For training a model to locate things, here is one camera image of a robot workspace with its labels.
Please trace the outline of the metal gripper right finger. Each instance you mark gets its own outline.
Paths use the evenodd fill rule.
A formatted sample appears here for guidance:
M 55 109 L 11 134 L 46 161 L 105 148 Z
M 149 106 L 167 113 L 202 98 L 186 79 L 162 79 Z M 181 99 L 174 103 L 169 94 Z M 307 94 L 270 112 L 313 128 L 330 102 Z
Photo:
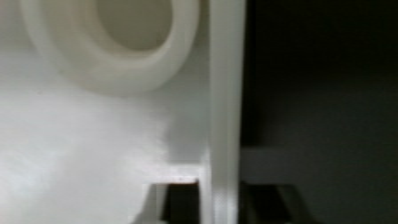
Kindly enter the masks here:
M 309 213 L 288 185 L 240 183 L 238 224 L 309 224 Z

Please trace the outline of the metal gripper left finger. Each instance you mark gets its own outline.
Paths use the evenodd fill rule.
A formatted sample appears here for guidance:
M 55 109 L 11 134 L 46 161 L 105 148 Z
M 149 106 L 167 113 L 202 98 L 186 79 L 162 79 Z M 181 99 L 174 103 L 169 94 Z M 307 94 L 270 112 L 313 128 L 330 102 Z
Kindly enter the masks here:
M 149 190 L 146 215 L 147 224 L 199 224 L 199 183 L 154 184 Z

